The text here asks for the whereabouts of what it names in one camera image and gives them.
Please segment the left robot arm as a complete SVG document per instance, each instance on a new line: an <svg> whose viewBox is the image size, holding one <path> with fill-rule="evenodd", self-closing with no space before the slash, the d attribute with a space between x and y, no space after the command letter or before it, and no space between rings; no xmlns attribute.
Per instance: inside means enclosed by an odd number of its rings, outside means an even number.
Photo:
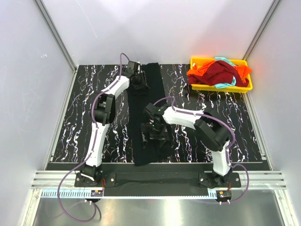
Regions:
<svg viewBox="0 0 301 226"><path fill-rule="evenodd" d="M92 131L84 163L80 164L75 186L103 186L102 155L106 133L116 116L116 98L129 87L138 91L148 88L145 72L139 62L129 61L119 76L96 95L91 106Z"/></svg>

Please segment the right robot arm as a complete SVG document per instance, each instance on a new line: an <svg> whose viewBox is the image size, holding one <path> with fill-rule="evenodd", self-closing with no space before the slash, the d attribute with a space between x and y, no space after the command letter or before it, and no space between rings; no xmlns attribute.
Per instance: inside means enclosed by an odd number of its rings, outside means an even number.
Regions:
<svg viewBox="0 0 301 226"><path fill-rule="evenodd" d="M163 146L170 140L170 125L184 126L195 130L202 143L211 151L213 172L202 176L200 184L207 188L231 188L232 166L229 149L236 141L233 130L222 120L213 117L211 113L193 111L174 107L173 105L148 104L144 113L148 121L141 124L143 144L150 140L159 141Z"/></svg>

